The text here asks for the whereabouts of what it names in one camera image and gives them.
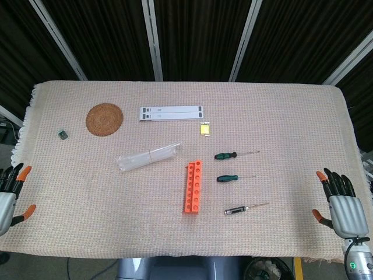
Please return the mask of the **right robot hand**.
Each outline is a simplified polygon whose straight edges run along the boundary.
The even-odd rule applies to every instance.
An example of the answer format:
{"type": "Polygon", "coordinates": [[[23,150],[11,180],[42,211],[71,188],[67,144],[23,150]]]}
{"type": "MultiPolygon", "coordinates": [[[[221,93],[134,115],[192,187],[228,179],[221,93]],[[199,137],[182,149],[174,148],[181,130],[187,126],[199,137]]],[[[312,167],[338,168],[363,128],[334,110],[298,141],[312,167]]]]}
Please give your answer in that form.
{"type": "Polygon", "coordinates": [[[333,229],[342,239],[367,237],[369,229],[364,208],[356,197],[350,179],[327,168],[317,171],[316,175],[322,184],[330,212],[330,219],[326,219],[317,209],[313,209],[312,214],[318,223],[333,229]]]}

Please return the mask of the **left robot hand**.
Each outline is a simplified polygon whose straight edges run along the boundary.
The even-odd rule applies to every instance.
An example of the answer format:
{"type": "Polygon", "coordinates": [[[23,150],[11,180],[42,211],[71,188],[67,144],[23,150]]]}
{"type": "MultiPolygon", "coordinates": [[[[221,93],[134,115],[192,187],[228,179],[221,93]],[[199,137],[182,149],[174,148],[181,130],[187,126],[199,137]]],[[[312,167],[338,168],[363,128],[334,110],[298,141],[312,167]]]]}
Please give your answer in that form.
{"type": "Polygon", "coordinates": [[[23,214],[13,215],[23,184],[32,170],[31,166],[26,166],[21,171],[22,167],[23,163],[19,163],[15,167],[1,169],[1,236],[11,227],[26,221],[36,210],[36,205],[31,204],[23,214]]]}

